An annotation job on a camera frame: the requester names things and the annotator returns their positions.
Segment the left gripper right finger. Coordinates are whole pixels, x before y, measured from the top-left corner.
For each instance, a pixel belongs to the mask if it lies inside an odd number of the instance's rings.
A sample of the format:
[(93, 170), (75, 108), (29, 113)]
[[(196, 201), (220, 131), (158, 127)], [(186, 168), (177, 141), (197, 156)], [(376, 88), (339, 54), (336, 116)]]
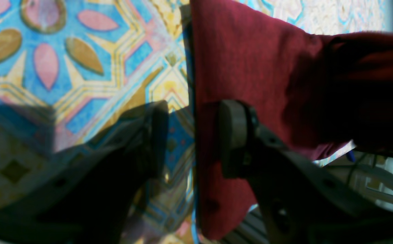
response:
[(256, 110), (223, 100), (222, 173), (252, 189), (271, 244), (393, 244), (393, 212), (289, 150)]

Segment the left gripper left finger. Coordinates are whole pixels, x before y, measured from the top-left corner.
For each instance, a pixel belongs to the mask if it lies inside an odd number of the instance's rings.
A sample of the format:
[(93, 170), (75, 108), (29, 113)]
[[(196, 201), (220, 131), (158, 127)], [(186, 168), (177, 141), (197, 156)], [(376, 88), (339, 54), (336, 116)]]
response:
[(13, 244), (117, 244), (133, 198), (162, 176), (169, 129), (165, 100), (125, 112), (98, 150), (0, 207), (0, 240)]

